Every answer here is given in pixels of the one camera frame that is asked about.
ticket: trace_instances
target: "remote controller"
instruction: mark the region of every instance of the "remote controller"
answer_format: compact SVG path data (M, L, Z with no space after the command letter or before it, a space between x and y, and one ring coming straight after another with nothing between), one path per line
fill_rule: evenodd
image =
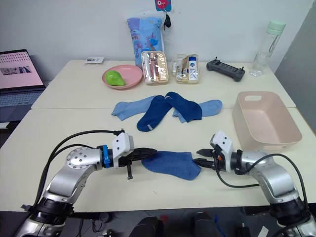
M217 60L217 57L215 58L215 60L208 62L206 68L209 71L216 71L225 74L233 78L236 82L239 82L245 74L245 70L243 69L243 67L235 68L228 64L222 63L220 60Z

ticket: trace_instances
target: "laptop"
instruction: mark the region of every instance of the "laptop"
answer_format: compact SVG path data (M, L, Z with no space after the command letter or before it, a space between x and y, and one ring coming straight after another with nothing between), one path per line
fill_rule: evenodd
M0 122L21 121L44 90L26 49L0 52Z

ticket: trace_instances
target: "laptop keyboard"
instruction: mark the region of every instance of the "laptop keyboard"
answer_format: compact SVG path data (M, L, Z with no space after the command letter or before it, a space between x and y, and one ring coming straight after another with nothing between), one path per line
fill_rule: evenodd
M2 95L0 96L0 107L17 106L17 105L32 105L42 92Z

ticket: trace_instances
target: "bottle cap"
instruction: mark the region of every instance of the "bottle cap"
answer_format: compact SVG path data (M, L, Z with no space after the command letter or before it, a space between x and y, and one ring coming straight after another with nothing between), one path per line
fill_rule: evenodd
M270 21L267 32L269 34L280 36L285 28L286 24L280 21Z

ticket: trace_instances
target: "blue clip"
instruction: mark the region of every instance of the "blue clip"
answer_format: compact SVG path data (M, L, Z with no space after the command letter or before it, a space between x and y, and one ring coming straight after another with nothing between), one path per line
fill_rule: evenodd
M103 145L102 148L103 148L103 163L106 168L110 168L111 161L109 159L108 146Z

